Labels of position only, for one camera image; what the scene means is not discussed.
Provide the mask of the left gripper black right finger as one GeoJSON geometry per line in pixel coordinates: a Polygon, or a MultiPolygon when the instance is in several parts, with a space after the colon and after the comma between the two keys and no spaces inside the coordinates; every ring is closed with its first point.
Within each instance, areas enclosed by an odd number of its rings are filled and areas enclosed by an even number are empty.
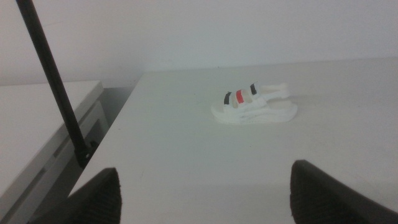
{"type": "Polygon", "coordinates": [[[295,223],[397,223],[397,212],[359,194],[306,160],[293,163],[290,209],[295,223]]]}

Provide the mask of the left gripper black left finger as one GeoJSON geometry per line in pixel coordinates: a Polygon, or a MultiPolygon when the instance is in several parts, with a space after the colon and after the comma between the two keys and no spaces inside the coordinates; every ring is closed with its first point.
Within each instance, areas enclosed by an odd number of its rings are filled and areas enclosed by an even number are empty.
{"type": "Polygon", "coordinates": [[[121,186],[117,170],[105,168],[33,224],[119,224],[121,186]]]}

